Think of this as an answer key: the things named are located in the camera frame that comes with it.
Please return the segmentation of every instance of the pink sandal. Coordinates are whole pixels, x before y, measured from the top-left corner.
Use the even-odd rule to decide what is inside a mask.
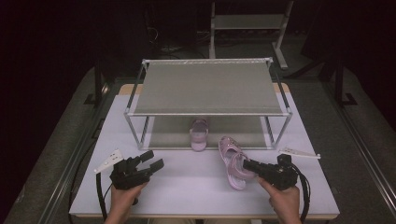
[[[206,148],[207,134],[209,133],[206,119],[195,119],[190,129],[191,148],[202,151]]]
[[[231,137],[224,136],[219,141],[219,152],[226,168],[228,181],[233,189],[244,189],[247,179],[252,179],[256,175],[243,168],[244,159],[248,156],[242,152]]]

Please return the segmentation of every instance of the metal rail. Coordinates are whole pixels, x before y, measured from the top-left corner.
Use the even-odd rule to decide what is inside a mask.
[[[49,201],[47,202],[47,205],[43,213],[41,214],[38,223],[40,224],[53,223],[55,214],[64,198],[64,195],[69,190],[70,184],[73,180],[73,176],[77,171],[78,163],[84,155],[84,150],[82,149],[84,148],[87,139],[89,139],[89,136],[92,133],[92,125],[95,125],[95,122],[98,120],[98,118],[101,115],[100,112],[102,111],[104,102],[108,97],[108,92],[109,92],[109,87],[105,85],[103,87],[103,92],[102,92],[103,94],[102,103],[99,104],[99,107],[97,107],[94,110],[91,120],[86,123],[82,136],[78,139],[77,145],[74,148],[69,161],[64,167],[64,171],[60,176],[58,183],[56,184],[55,189],[52,192],[52,195],[50,196]]]
[[[340,115],[340,118],[345,123],[349,133],[352,135],[352,138],[355,141],[356,146],[358,147],[364,165],[378,187],[378,190],[381,193],[385,203],[388,205],[390,212],[396,218],[396,194],[393,186],[388,182],[387,178],[384,176],[381,169],[375,162],[375,159],[373,158],[369,148],[364,143],[361,135],[359,134],[346,110],[334,100],[333,96],[331,95],[331,85],[329,83],[323,83],[323,87],[324,89],[327,89],[327,93],[332,99],[333,107]]]

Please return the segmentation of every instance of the table surface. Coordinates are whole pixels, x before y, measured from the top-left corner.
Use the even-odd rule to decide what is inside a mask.
[[[289,147],[315,154],[290,92],[286,92],[286,96],[293,116],[280,140],[278,149]],[[280,93],[277,93],[276,97],[281,100]],[[125,159],[144,152],[137,149],[131,130],[123,116],[128,99],[129,95],[117,95],[114,99],[78,194],[70,209],[72,215],[101,216],[93,170],[115,149],[119,149]],[[276,157],[279,155],[278,150],[246,150],[245,152],[253,160],[272,164],[276,164]],[[147,168],[150,162],[158,159],[163,159],[165,166],[151,177],[150,182],[142,191],[139,203],[133,206],[133,217],[276,218],[273,208],[268,203],[268,193],[256,180],[247,181],[247,187],[244,190],[234,190],[229,186],[225,165],[217,150],[203,152],[154,150],[154,154],[154,159],[145,162],[147,164],[140,164],[138,168]],[[337,217],[339,210],[318,160],[293,157],[292,162],[310,182],[311,204],[307,219]],[[102,172],[103,190],[111,184],[109,179],[111,171],[112,169],[107,169]],[[109,206],[110,195],[107,195],[107,211],[109,211]]]

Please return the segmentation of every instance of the human hand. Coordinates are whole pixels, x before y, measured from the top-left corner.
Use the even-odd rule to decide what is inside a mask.
[[[114,186],[111,186],[111,208],[105,223],[124,223],[131,213],[131,206],[134,203],[134,199],[140,195],[142,188],[147,183],[131,189],[116,189]]]
[[[270,204],[274,207],[281,224],[301,224],[299,218],[300,190],[297,187],[279,190],[261,177],[258,177],[258,182],[269,193]]]

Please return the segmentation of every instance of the gray shelf top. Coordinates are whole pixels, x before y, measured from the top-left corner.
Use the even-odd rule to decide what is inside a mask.
[[[266,58],[148,62],[134,116],[283,114]]]

